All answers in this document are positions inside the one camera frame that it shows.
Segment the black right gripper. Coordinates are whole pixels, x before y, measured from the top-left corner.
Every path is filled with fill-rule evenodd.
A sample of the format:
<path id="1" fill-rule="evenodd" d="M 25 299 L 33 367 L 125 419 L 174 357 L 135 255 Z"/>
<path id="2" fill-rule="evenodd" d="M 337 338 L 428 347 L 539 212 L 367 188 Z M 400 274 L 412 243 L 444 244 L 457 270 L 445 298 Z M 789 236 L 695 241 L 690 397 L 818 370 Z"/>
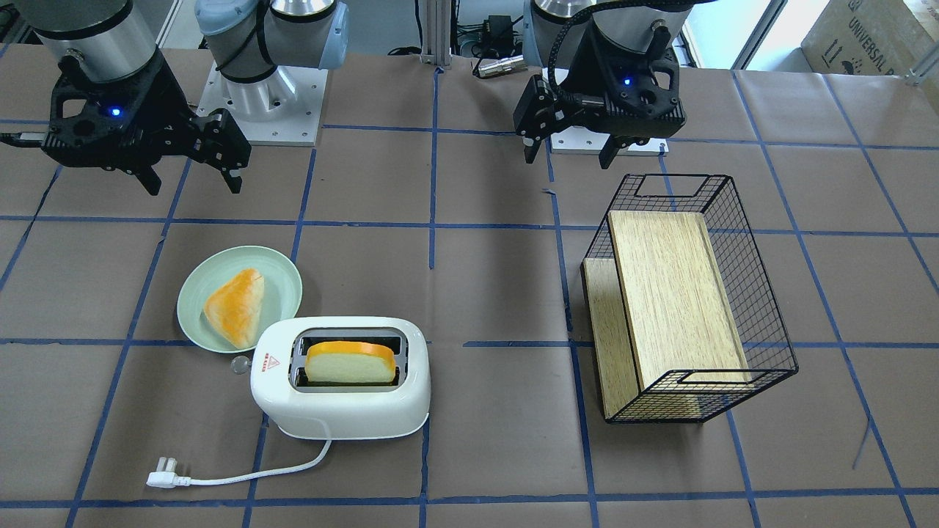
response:
<path id="1" fill-rule="evenodd" d="M 41 150 L 68 167 L 100 167 L 136 175 L 149 195 L 162 181 L 152 165 L 184 155 L 214 167 L 232 194 L 252 146 L 226 109 L 197 117 L 160 50 L 125 78 L 91 81 L 76 56 L 58 61 L 49 128 Z"/>

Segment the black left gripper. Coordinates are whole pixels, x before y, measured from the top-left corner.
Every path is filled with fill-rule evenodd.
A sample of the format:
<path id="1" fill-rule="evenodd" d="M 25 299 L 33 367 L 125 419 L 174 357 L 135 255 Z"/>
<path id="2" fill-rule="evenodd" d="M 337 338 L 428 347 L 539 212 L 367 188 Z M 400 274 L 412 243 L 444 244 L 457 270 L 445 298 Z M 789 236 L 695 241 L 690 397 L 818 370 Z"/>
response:
<path id="1" fill-rule="evenodd" d="M 563 80 L 552 64 L 549 83 L 542 75 L 531 76 L 514 108 L 514 133 L 522 137 L 525 163 L 534 162 L 543 141 L 560 133 L 564 121 L 610 135 L 598 153 L 603 170 L 621 150 L 681 130 L 687 116 L 671 40 L 670 30 L 654 29 L 645 49 L 633 51 L 598 29 L 585 30 Z"/>

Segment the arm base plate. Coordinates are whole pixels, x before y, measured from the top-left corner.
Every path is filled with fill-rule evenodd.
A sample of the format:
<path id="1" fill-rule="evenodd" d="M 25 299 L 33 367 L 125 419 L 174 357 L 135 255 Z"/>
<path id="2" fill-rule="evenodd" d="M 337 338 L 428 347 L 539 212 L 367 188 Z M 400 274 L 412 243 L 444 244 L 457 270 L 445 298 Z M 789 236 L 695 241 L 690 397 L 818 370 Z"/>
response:
<path id="1" fill-rule="evenodd" d="M 607 138 L 606 133 L 594 133 L 584 127 L 570 127 L 551 135 L 551 150 L 554 153 L 597 157 Z M 617 156 L 660 156 L 669 152 L 667 139 L 651 138 L 646 144 L 631 144 L 628 148 L 621 148 Z"/>
<path id="2" fill-rule="evenodd" d="M 267 79 L 239 84 L 209 71 L 195 113 L 226 109 L 252 146 L 314 147 L 329 71 L 281 66 Z"/>

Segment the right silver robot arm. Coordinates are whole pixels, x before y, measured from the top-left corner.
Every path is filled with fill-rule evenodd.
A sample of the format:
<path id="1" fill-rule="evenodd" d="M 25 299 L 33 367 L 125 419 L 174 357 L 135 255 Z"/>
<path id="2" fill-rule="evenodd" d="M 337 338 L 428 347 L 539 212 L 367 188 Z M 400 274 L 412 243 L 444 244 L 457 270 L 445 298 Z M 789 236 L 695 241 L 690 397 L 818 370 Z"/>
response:
<path id="1" fill-rule="evenodd" d="M 17 1 L 15 9 L 56 57 L 44 133 L 3 133 L 58 164 L 97 167 L 161 190 L 154 165 L 181 155 L 219 170 L 232 193 L 251 147 L 228 110 L 191 110 L 144 17 L 131 1 Z"/>

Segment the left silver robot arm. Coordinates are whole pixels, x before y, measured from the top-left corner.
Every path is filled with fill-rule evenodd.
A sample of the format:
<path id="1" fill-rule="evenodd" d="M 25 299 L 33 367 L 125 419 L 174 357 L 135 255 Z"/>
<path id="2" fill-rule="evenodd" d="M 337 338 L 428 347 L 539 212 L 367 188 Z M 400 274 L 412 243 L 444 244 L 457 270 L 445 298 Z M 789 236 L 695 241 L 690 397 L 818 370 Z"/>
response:
<path id="1" fill-rule="evenodd" d="M 522 56 L 536 69 L 514 108 L 528 164 L 551 135 L 606 136 L 600 167 L 622 150 L 672 137 L 687 117 L 672 43 L 693 1 L 529 1 Z"/>

